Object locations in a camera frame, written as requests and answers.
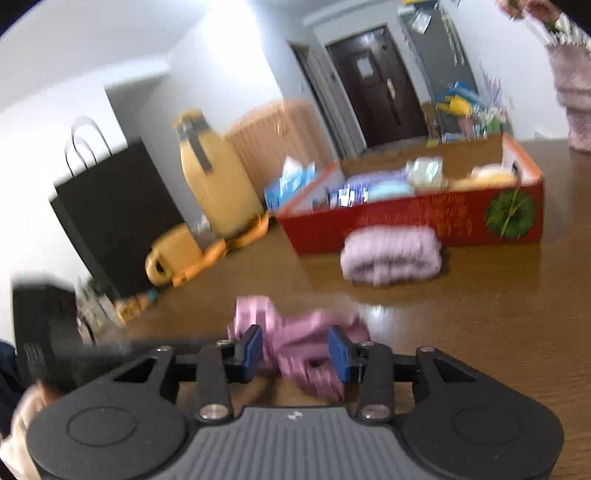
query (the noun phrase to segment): brown tabletop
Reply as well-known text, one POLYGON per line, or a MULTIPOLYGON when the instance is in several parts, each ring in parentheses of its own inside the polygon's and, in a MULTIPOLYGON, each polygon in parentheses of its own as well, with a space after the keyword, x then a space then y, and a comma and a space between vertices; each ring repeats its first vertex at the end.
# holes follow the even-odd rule
MULTIPOLYGON (((344 293, 361 304, 372 337, 395 352, 434 345, 550 407, 566 435, 552 478, 589 479, 591 158, 569 151, 563 141, 524 146, 546 176, 541 245, 448 249, 439 278, 370 288, 345 282, 337 255, 298 259, 275 227, 263 240, 167 291, 128 333, 223 333, 239 295, 268 295, 288 313, 309 304, 342 304, 334 294, 344 293)), ((410 408, 410 392, 399 392, 400 409, 410 408)), ((235 394, 237 406, 321 402, 285 381, 271 388, 257 379, 235 394)))

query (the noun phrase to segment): rolled pink towel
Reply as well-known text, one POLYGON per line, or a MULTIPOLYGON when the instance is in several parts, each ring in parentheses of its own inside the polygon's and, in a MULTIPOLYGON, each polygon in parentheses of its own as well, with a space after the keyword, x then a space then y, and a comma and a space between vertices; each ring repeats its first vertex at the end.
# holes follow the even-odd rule
POLYGON ((441 270, 440 250, 429 226, 370 226, 347 237, 340 266, 345 280, 375 286, 426 280, 441 270))

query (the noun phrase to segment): dark brown door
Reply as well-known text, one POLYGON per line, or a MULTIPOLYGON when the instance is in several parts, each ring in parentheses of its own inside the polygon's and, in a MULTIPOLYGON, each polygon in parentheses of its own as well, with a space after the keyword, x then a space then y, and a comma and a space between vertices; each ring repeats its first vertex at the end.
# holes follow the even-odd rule
POLYGON ((328 48, 368 147, 427 135, 417 94, 387 27, 328 48))

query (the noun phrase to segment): pink scrunchie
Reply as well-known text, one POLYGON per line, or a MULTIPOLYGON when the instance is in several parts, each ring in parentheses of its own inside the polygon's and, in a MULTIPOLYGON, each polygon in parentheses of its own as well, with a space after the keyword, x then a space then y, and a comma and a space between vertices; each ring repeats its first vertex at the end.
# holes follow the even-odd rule
POLYGON ((263 361, 267 371, 277 371, 299 387, 330 401, 343 400, 343 385, 330 363, 327 335, 339 325, 353 343, 369 340, 369 332, 357 315, 343 317, 319 309, 292 319, 283 319, 267 297, 236 299, 234 327, 228 336, 236 341, 251 325, 263 330, 263 361))

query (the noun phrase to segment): person's hand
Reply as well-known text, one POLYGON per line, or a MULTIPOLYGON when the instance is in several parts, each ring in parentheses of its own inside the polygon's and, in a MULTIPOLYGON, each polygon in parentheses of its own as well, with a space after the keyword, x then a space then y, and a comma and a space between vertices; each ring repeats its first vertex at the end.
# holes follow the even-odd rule
POLYGON ((561 11, 550 0, 527 0, 526 9, 538 20, 555 24, 560 18, 561 11))
POLYGON ((511 18, 523 18, 524 5, 520 0, 496 0, 496 4, 511 18))

